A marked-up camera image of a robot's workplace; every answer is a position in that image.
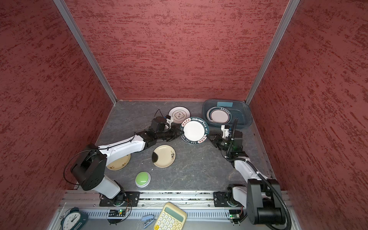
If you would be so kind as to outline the green rim hao shi plate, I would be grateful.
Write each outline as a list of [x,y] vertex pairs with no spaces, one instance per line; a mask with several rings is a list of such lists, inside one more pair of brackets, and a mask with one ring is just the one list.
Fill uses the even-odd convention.
[[199,117],[189,117],[182,122],[180,130],[183,131],[181,139],[192,145],[203,143],[209,135],[209,126],[205,120]]

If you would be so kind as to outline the white plate black line motif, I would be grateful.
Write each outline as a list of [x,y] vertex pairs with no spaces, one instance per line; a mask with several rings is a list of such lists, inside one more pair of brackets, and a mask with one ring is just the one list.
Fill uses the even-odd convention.
[[186,107],[177,106],[172,108],[168,114],[175,124],[181,124],[184,120],[191,117],[190,111]]

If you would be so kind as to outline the white plate green red rim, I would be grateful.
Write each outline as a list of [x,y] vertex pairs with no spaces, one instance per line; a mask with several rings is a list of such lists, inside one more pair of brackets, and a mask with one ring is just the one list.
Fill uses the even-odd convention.
[[231,112],[224,107],[213,107],[207,111],[207,119],[216,124],[228,124],[232,120]]

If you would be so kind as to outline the cream yellow plate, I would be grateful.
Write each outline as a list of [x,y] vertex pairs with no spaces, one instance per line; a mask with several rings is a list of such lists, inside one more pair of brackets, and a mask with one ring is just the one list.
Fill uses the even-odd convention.
[[173,164],[176,158],[176,152],[169,145],[161,145],[152,153],[152,162],[159,168],[167,168]]

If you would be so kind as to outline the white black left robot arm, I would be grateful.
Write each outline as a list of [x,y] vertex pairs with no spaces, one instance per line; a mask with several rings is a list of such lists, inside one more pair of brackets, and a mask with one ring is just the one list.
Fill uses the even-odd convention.
[[164,117],[152,120],[148,130],[134,133],[131,138],[108,145],[89,145],[76,155],[73,160],[71,174],[84,191],[94,190],[114,202],[126,200],[126,193],[121,185],[105,175],[106,167],[132,153],[141,152],[154,146],[158,140],[166,142],[184,135],[184,131],[176,126],[169,126]]

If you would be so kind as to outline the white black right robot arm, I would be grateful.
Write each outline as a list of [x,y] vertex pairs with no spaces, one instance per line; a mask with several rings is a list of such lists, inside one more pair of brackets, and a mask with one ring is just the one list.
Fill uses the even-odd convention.
[[277,230],[277,225],[290,230],[291,215],[280,185],[277,180],[264,176],[251,162],[242,147],[242,132],[208,135],[208,138],[247,183],[246,186],[230,185],[227,191],[232,205],[245,207],[243,219],[248,218],[253,225],[265,225],[271,230]]

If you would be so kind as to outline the beige plate under left arm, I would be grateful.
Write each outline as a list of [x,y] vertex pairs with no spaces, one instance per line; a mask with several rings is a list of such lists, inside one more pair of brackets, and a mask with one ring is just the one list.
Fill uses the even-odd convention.
[[117,171],[117,170],[120,170],[120,169],[124,168],[129,163],[130,159],[131,159],[131,155],[129,154],[129,155],[123,157],[123,158],[119,158],[118,160],[110,163],[106,167],[109,170]]

